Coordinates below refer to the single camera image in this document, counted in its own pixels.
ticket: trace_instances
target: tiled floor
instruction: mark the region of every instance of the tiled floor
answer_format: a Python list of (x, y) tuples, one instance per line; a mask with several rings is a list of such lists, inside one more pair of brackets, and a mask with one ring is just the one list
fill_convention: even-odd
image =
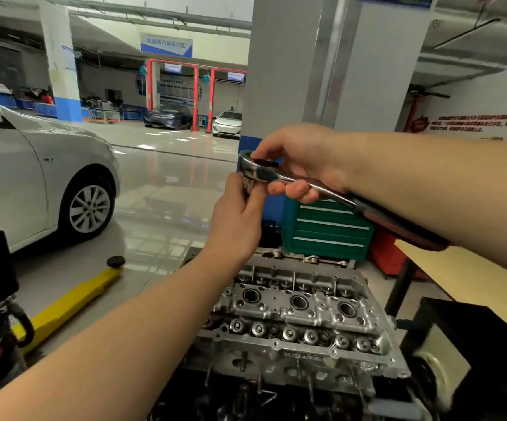
[[(202, 246), (228, 173), (236, 170), (238, 142), (204, 132), (145, 128), (141, 123), (84, 127), (117, 151), (122, 193), (111, 224), (96, 239), (61, 247), (53, 236), (13, 255), (18, 302), (35, 315), (78, 283), (105, 269), (111, 255), (124, 255), (125, 272), (43, 346), (57, 348), (96, 319), (177, 269), (190, 246)], [(393, 281), (370, 263), (359, 267), (381, 304)], [(399, 317), (411, 318), (421, 296), (446, 298), (433, 283), (415, 282)]]

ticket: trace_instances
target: tire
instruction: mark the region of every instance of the tire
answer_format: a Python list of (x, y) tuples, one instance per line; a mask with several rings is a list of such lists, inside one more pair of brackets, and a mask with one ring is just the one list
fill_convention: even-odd
[(107, 227), (114, 209), (112, 183), (97, 175), (75, 177), (60, 205), (59, 234), (69, 244), (93, 239)]

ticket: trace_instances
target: wooden table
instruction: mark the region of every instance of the wooden table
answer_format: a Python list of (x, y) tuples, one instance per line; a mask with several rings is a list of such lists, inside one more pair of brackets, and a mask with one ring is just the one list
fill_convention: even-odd
[(397, 315), (419, 267), (455, 301), (487, 306), (507, 323), (506, 269), (461, 247), (437, 253), (399, 240), (395, 244), (407, 260), (386, 303), (389, 315)]

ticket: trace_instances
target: engine block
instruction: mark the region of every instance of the engine block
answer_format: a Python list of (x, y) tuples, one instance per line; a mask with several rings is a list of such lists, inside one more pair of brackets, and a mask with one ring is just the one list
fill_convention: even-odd
[(376, 375), (410, 375), (392, 321), (358, 272), (279, 251), (256, 253), (242, 268), (182, 367), (365, 396), (374, 396)]

